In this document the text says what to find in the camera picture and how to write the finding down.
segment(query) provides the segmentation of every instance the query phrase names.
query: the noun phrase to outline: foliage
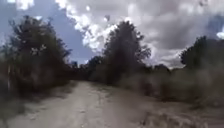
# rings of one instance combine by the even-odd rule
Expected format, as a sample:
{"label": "foliage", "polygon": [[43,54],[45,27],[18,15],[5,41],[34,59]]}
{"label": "foliage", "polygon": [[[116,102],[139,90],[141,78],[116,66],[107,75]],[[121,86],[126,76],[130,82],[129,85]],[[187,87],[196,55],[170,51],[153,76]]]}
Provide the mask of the foliage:
{"label": "foliage", "polygon": [[1,53],[10,67],[10,79],[20,92],[56,84],[65,74],[70,51],[57,38],[50,22],[24,16],[20,23],[10,22],[13,34]]}
{"label": "foliage", "polygon": [[116,82],[124,73],[138,70],[142,61],[150,56],[150,49],[142,46],[143,35],[130,22],[121,22],[112,31],[105,44],[107,83]]}

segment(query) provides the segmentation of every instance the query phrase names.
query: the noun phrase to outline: tree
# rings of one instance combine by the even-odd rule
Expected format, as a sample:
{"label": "tree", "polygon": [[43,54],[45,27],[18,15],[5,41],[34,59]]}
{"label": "tree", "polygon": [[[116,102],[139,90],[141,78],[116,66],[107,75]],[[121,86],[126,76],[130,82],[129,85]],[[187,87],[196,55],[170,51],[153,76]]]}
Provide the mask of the tree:
{"label": "tree", "polygon": [[181,53],[181,63],[187,68],[209,68],[224,64],[224,41],[198,38],[195,44]]}
{"label": "tree", "polygon": [[181,53],[181,63],[188,68],[198,68],[201,66],[201,59],[205,54],[207,38],[198,38],[195,44]]}
{"label": "tree", "polygon": [[109,34],[103,52],[108,83],[114,83],[123,73],[131,73],[150,56],[150,49],[140,42],[143,35],[130,22],[123,21]]}
{"label": "tree", "polygon": [[51,23],[24,16],[20,23],[11,21],[10,25],[13,34],[1,53],[17,89],[30,91],[57,83],[68,68],[70,50],[65,49]]}

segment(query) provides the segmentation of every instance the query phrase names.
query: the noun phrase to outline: dirt road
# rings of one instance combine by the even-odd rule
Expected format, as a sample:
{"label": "dirt road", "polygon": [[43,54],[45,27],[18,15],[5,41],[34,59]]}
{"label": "dirt road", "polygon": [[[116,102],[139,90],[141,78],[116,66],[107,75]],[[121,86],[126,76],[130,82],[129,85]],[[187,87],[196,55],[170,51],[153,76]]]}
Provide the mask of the dirt road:
{"label": "dirt road", "polygon": [[147,97],[86,82],[64,98],[46,99],[30,108],[11,119],[9,128],[191,128],[195,122],[205,127],[196,119],[177,116],[175,107],[158,107]]}

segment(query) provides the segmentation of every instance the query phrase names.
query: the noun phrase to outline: tree canopy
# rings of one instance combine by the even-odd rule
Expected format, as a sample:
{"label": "tree canopy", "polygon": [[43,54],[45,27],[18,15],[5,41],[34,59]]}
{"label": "tree canopy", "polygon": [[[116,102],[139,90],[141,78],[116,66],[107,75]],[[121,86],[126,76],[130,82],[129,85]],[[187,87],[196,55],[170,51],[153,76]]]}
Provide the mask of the tree canopy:
{"label": "tree canopy", "polygon": [[64,75],[70,50],[50,22],[24,16],[20,23],[11,21],[10,25],[13,33],[1,53],[16,85],[36,88],[53,84],[56,77]]}

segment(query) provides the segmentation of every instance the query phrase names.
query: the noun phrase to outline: vegetation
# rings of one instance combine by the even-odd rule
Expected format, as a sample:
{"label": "vegetation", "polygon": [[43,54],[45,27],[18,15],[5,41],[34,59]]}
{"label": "vegetation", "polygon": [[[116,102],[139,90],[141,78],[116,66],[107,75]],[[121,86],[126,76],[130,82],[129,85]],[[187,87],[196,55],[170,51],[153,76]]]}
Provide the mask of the vegetation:
{"label": "vegetation", "polygon": [[223,40],[198,38],[181,53],[183,68],[147,66],[143,61],[151,52],[141,42],[144,36],[123,21],[109,34],[102,55],[79,65],[68,62],[70,50],[51,22],[25,16],[10,25],[13,33],[0,49],[0,92],[10,90],[24,96],[75,79],[133,89],[162,101],[196,106],[224,103]]}

